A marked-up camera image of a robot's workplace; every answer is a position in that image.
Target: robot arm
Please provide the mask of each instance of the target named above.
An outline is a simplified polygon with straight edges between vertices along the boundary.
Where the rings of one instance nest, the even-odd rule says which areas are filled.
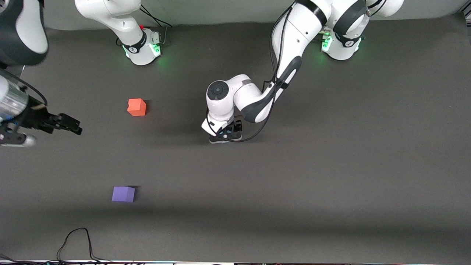
[[[399,11],[404,0],[366,0],[371,14],[380,17],[389,17]]]
[[[147,65],[161,54],[159,33],[141,29],[129,14],[141,0],[75,0],[82,16],[109,27],[123,43],[126,56],[136,65]]]
[[[215,81],[208,87],[209,111],[202,128],[213,136],[210,142],[224,142],[221,138],[238,139],[229,138],[233,136],[230,134],[234,128],[234,106],[248,122],[259,123],[269,116],[272,105],[299,70],[304,49],[324,26],[334,34],[326,37],[322,51],[334,59],[346,60],[358,50],[369,17],[390,16],[399,10],[403,1],[296,0],[275,24],[271,44],[278,67],[276,77],[264,92],[246,75]]]
[[[331,7],[326,0],[296,0],[275,24],[271,44],[278,67],[276,78],[262,93],[246,75],[215,81],[208,87],[209,113],[202,128],[212,136],[219,134],[234,119],[236,106],[248,122],[267,118],[274,102],[288,87],[301,67],[301,56],[326,24]]]
[[[5,0],[0,8],[0,73],[19,79],[4,69],[36,65],[46,57],[48,40],[42,20],[43,5],[42,0]],[[24,88],[0,75],[0,145],[34,145],[35,137],[18,133],[20,127],[47,133],[62,129],[81,134],[79,124],[68,115],[50,114],[46,102],[29,96]]]

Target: foam cube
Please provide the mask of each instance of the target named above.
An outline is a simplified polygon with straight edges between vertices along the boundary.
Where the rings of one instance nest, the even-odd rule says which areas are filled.
[[[111,201],[131,203],[134,201],[134,191],[131,187],[115,187]]]
[[[133,116],[144,116],[146,114],[146,103],[142,99],[130,99],[128,101],[128,112]]]

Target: orange cube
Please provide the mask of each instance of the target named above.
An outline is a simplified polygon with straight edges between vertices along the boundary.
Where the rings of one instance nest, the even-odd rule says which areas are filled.
[[[128,112],[131,115],[144,116],[146,114],[146,103],[142,99],[130,99],[128,105]]]

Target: purple cube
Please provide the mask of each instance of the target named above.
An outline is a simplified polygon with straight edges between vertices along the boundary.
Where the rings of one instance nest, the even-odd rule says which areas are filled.
[[[134,188],[131,187],[115,187],[113,189],[113,198],[111,201],[115,202],[133,202],[134,201]]]

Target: gray mat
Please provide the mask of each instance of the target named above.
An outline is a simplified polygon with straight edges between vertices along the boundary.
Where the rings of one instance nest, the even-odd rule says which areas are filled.
[[[270,78],[271,27],[175,27],[144,67],[110,30],[50,31],[23,77],[84,132],[1,149],[0,252],[49,259],[86,226],[108,259],[469,264],[464,18],[374,21],[346,62],[312,43],[262,134],[210,145],[207,86]],[[148,114],[129,115],[129,98]],[[140,186],[137,201],[112,203],[119,185]],[[73,235],[64,258],[87,257]]]

